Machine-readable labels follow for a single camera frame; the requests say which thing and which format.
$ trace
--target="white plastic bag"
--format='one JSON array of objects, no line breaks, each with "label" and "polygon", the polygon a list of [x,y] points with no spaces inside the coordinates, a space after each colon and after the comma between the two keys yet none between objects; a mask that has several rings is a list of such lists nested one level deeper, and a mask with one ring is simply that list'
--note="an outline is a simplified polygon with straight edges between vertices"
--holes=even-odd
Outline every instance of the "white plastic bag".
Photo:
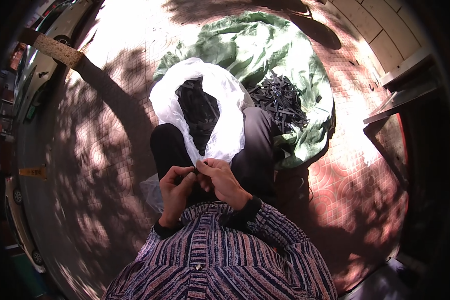
[{"label": "white plastic bag", "polygon": [[[175,91],[187,80],[203,76],[203,91],[217,99],[220,117],[205,148],[205,155],[198,153],[190,130],[185,121],[179,97]],[[172,66],[162,80],[158,81],[150,93],[150,101],[160,124],[171,123],[180,129],[184,136],[185,147],[193,164],[204,158],[222,159],[230,163],[245,145],[243,131],[242,106],[244,92],[240,82],[226,69],[204,63],[200,58],[192,57]]]},{"label": "white plastic bag", "polygon": [[148,205],[150,205],[154,211],[161,214],[164,212],[164,202],[159,184],[158,174],[155,174],[147,180],[140,182],[139,186]]}]

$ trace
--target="white tile wall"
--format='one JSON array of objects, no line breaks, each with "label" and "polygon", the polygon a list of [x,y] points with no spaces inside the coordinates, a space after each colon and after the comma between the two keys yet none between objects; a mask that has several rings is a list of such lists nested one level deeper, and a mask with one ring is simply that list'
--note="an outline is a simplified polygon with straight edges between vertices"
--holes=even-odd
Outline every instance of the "white tile wall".
[{"label": "white tile wall", "polygon": [[422,47],[427,46],[429,42],[426,39],[425,33],[423,32],[422,28],[418,24],[418,21],[415,19],[413,12],[411,12],[407,6],[402,6],[400,11],[398,12],[398,15],[402,18],[408,28],[410,28],[420,45]]},{"label": "white tile wall", "polygon": [[398,11],[402,7],[402,0],[385,0],[394,11]]},{"label": "white tile wall", "polygon": [[333,4],[352,22],[367,43],[372,42],[382,30],[372,15],[356,0],[333,0]]},{"label": "white tile wall", "polygon": [[383,27],[398,51],[400,51],[402,59],[407,59],[420,48],[418,40],[402,18],[384,0],[363,0],[362,6]]},{"label": "white tile wall", "polygon": [[403,62],[400,52],[385,31],[380,32],[370,43],[370,47],[375,52],[385,72],[395,69]]}]

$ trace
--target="white car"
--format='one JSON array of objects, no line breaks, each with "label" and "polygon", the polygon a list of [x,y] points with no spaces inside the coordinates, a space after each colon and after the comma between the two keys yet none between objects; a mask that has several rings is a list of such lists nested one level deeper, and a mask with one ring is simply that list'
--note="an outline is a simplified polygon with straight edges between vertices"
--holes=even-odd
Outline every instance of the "white car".
[{"label": "white car", "polygon": [[[93,0],[68,0],[55,7],[36,30],[59,41],[76,47],[78,35],[92,10]],[[65,65],[32,46],[27,46],[17,68],[15,79],[13,116],[19,123],[31,120],[37,106],[53,89],[59,69]]]},{"label": "white car", "polygon": [[32,266],[39,273],[45,273],[44,260],[35,246],[27,223],[24,198],[14,176],[5,178],[5,216],[18,246],[23,249]]}]

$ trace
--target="knee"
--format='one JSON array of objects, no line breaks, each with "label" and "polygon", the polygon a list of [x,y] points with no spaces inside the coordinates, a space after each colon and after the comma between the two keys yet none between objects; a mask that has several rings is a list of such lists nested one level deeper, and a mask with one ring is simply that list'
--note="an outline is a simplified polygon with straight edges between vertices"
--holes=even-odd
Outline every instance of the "knee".
[{"label": "knee", "polygon": [[268,121],[271,118],[268,112],[259,107],[247,107],[243,110],[243,114],[248,122],[253,123],[269,123]]},{"label": "knee", "polygon": [[243,114],[247,119],[260,120],[267,119],[269,114],[259,107],[247,107],[243,110]]},{"label": "knee", "polygon": [[150,135],[150,143],[155,140],[161,140],[166,136],[180,134],[180,129],[175,127],[175,125],[170,123],[160,124],[153,129]]}]

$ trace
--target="black pants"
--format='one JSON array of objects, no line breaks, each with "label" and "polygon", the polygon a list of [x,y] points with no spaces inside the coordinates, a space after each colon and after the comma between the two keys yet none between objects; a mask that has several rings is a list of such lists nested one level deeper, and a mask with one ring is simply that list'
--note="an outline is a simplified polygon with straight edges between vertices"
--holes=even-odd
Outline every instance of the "black pants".
[{"label": "black pants", "polygon": [[[272,126],[276,125],[267,112],[257,107],[244,109],[243,115],[245,147],[233,158],[232,172],[247,192],[270,205],[275,205]],[[162,179],[172,166],[193,166],[185,148],[183,135],[172,124],[166,123],[155,127],[150,137],[150,148],[159,179]],[[187,199],[187,207],[216,200],[213,191],[205,192],[198,183],[195,183]]]}]

